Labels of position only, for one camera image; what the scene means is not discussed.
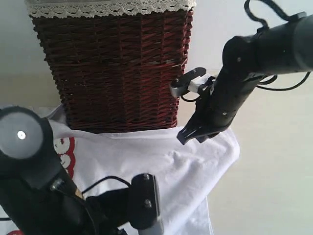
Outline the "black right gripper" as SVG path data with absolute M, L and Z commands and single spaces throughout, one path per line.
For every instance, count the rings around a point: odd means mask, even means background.
M 196 139 L 202 143 L 226 130 L 232 122 L 232 83 L 218 80 L 200 95 L 196 110 L 177 139 L 185 145 Z

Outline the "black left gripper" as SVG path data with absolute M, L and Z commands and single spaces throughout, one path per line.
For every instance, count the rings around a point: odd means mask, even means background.
M 86 199 L 88 222 L 84 235 L 126 235 L 122 228 L 137 216 L 137 190 L 134 186 L 106 191 Z

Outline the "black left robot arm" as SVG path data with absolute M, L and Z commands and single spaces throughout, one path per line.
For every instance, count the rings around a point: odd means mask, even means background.
M 0 204 L 24 235 L 123 235 L 129 191 L 84 198 L 73 181 L 73 137 L 14 106 L 0 111 Z

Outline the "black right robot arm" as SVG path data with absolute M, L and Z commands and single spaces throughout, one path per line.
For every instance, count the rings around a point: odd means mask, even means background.
M 313 17 L 304 16 L 252 36 L 235 36 L 223 49 L 223 67 L 212 88 L 196 103 L 195 113 L 178 133 L 186 144 L 226 130 L 261 80 L 313 70 Z

